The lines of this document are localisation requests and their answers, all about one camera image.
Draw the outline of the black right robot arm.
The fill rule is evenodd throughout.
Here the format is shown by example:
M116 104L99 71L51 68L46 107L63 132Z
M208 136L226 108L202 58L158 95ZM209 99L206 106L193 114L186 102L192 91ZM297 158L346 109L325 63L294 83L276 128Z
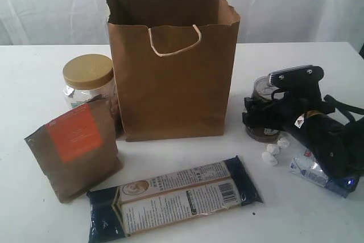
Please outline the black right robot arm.
M313 152L325 174L333 179L363 176L363 109L322 96L324 71L304 65L269 74L269 84L284 94L268 107L275 127L290 133Z

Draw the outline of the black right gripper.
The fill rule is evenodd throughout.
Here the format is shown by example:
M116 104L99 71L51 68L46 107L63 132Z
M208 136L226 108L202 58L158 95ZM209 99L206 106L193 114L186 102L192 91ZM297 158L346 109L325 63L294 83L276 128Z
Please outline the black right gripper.
M269 84L278 90L272 100L245 97L242 122L250 128L284 130L296 138L326 138L324 105L319 81L324 71L304 65L269 74Z

